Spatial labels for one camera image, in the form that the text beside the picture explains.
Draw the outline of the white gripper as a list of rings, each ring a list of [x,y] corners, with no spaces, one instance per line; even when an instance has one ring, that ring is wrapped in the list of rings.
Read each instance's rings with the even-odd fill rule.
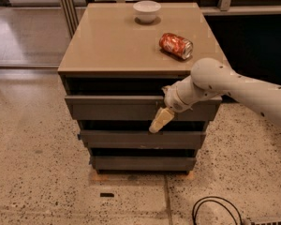
[[[163,86],[161,89],[167,108],[160,108],[157,111],[149,127],[151,133],[157,133],[174,118],[175,113],[182,113],[194,104],[193,84],[189,80],[178,81],[172,85]]]

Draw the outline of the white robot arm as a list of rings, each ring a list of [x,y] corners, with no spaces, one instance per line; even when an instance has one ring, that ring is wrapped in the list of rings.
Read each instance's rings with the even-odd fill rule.
[[[227,95],[281,127],[281,85],[245,77],[213,58],[198,60],[188,77],[163,91],[166,107],[155,115],[151,133],[157,133],[176,113],[217,95]]]

